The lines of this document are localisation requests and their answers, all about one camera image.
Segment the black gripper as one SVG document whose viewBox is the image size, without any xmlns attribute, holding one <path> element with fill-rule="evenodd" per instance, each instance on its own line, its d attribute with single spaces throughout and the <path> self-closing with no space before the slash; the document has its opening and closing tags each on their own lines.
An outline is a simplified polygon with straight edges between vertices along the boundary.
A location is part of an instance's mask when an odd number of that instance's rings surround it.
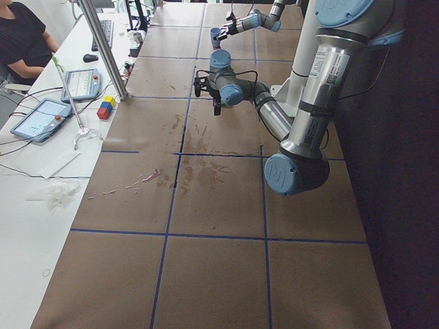
<svg viewBox="0 0 439 329">
<path fill-rule="evenodd" d="M 235 21 L 231 21 L 226 25 L 222 25 L 220 27 L 222 31 L 226 31 L 226 33 L 221 33 L 217 36 L 219 41 L 225 40 L 228 38 L 228 35 L 235 35 L 238 33 L 242 33 L 244 30 L 241 19 L 237 19 Z"/>
<path fill-rule="evenodd" d="M 221 109 L 222 109 L 221 101 L 223 101 L 223 98 L 221 96 L 220 91 L 225 85 L 226 85 L 226 83 L 223 81 L 215 83 L 215 82 L 209 80 L 207 82 L 207 91 L 208 91 L 209 95 L 212 96 L 212 98 L 214 98 L 213 111 L 214 111 L 215 116 L 221 115 Z"/>
</svg>

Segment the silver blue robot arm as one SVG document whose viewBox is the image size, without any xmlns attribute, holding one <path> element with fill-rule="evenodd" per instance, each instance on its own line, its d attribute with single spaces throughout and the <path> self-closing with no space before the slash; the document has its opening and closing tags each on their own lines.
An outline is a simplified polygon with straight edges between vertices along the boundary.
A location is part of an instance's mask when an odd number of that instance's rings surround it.
<svg viewBox="0 0 439 329">
<path fill-rule="evenodd" d="M 214 39 L 221 41 L 228 36 L 258 27 L 277 32 L 281 27 L 281 15 L 287 4 L 291 4 L 291 1 L 275 0 L 269 14 L 264 14 L 257 8 L 251 7 L 243 18 L 236 17 L 233 10 L 230 10 L 226 15 L 227 23 L 220 27 L 220 33 Z"/>
<path fill-rule="evenodd" d="M 294 195 L 322 186 L 330 172 L 320 145 L 355 56 L 367 48 L 398 43 L 404 32 L 404 1 L 301 1 L 305 20 L 289 78 L 268 87 L 243 80 L 233 71 L 231 56 L 215 49 L 207 77 L 197 77 L 197 92 L 222 106 L 252 102 L 279 143 L 265 163 L 270 188 Z"/>
</svg>

